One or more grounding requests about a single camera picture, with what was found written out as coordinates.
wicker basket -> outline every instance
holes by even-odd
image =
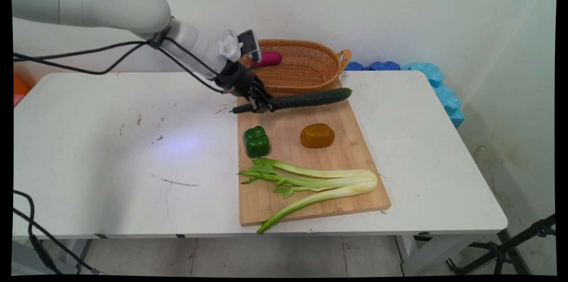
[[[273,96],[326,90],[351,58],[349,50],[335,54],[325,45],[312,41],[265,39],[259,40],[258,44],[264,52],[276,51],[282,55],[279,64],[254,69]],[[250,66],[249,55],[244,55],[239,61]]]

light blue foam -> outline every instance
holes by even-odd
[[[465,116],[463,115],[461,110],[458,109],[453,114],[450,114],[450,120],[452,120],[454,127],[456,127],[456,129],[457,129],[457,128],[459,128],[461,123],[465,120]]]
[[[433,87],[439,87],[444,79],[444,74],[440,73],[438,66],[430,63],[420,64],[418,62],[412,62],[402,70],[416,70],[424,73],[428,81],[430,81],[430,85]]]
[[[434,88],[434,92],[449,115],[454,114],[460,108],[461,101],[456,98],[454,90],[446,87],[443,83],[440,82],[440,86]]]

wooden cutting board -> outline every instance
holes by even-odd
[[[341,87],[339,80],[333,88]],[[239,98],[238,105],[247,101]],[[314,203],[289,214],[281,221],[294,221],[331,215],[378,211],[391,205],[367,143],[347,100],[316,107],[292,108],[276,112],[238,114],[239,170],[248,170],[253,165],[243,143],[243,133],[252,127],[262,126],[270,141],[268,158],[283,161],[298,167],[313,169],[369,169],[378,177],[377,187],[363,195],[332,199]],[[324,123],[335,132],[335,140],[327,148],[306,148],[300,143],[300,133],[305,126]],[[272,181],[258,180],[240,184],[249,177],[239,175],[239,212],[242,226],[259,225],[271,215],[313,191],[296,191],[288,199],[274,193]]]

white table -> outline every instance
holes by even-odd
[[[408,275],[507,226],[422,73],[342,76],[392,206],[266,234],[398,235]],[[239,224],[235,104],[186,73],[49,74],[14,108],[14,189],[62,239],[254,235]],[[14,237],[26,228],[14,215]],[[416,251],[424,232],[436,237]]]

cucumber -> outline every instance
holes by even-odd
[[[351,90],[350,88],[334,88],[331,90],[318,92],[295,94],[290,96],[278,96],[276,98],[270,98],[270,102],[278,110],[297,107],[320,106],[322,104],[331,104],[343,101],[349,98],[351,92],[353,92],[353,90]],[[233,108],[233,113],[235,114],[250,111],[252,111],[252,106],[250,104],[245,104],[244,106]]]

